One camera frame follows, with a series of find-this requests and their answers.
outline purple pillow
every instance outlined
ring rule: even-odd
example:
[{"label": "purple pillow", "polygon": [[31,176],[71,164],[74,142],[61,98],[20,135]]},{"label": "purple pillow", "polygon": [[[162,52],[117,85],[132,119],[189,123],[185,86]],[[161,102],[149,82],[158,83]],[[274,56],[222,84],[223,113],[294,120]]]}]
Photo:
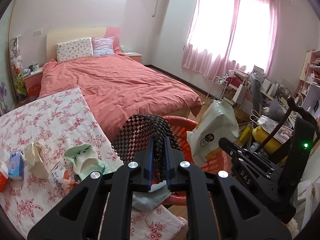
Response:
[{"label": "purple pillow", "polygon": [[93,56],[114,55],[113,42],[115,38],[95,38],[92,37]]}]

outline green cloth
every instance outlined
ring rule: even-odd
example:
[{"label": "green cloth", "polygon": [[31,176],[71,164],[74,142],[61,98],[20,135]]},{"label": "green cloth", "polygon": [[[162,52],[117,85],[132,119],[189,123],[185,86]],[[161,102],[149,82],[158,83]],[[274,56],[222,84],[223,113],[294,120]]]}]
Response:
[{"label": "green cloth", "polygon": [[99,171],[102,174],[109,172],[106,163],[98,159],[96,151],[90,144],[72,147],[64,153],[64,156],[73,164],[73,170],[81,180],[93,171]]}]

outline headboard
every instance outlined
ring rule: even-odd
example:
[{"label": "headboard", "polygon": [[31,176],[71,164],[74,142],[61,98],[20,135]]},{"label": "headboard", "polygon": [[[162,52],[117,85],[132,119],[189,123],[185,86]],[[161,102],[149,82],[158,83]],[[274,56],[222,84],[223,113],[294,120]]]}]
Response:
[{"label": "headboard", "polygon": [[81,38],[96,37],[110,38],[115,37],[113,48],[119,47],[120,28],[112,27],[75,27],[56,30],[47,35],[47,61],[57,58],[57,44]]}]

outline dark brown baseboard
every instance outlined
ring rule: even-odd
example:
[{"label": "dark brown baseboard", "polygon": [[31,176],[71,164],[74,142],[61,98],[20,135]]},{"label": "dark brown baseboard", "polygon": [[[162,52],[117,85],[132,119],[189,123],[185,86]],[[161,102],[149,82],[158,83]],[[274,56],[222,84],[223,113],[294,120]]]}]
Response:
[{"label": "dark brown baseboard", "polygon": [[171,74],[170,72],[167,72],[167,71],[165,71],[165,70],[163,70],[163,69],[161,69],[161,68],[158,68],[158,67],[156,67],[156,66],[153,66],[153,65],[145,65],[145,66],[148,67],[148,68],[153,68],[153,69],[155,69],[155,70],[157,70],[157,71],[160,71],[160,72],[162,72],[163,74],[166,74],[167,76],[172,77],[172,78],[180,81],[181,83],[183,83],[183,84],[187,85],[188,87],[191,87],[191,88],[199,91],[200,93],[202,93],[202,94],[204,94],[204,95],[207,95],[207,94],[208,94],[208,92],[202,90],[202,89],[199,88],[199,87],[196,87],[194,84],[191,84],[191,83],[189,83],[188,81],[185,81],[184,79],[182,79],[182,78],[180,78],[180,77],[178,77],[178,76],[175,76],[175,75]]}]

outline sheer curtain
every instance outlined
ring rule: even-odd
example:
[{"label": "sheer curtain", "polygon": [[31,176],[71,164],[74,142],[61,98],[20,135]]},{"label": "sheer curtain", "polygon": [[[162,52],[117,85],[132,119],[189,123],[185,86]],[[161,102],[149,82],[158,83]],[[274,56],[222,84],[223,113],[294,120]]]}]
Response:
[{"label": "sheer curtain", "polygon": [[229,69],[268,75],[280,0],[197,0],[182,66],[212,80]]}]

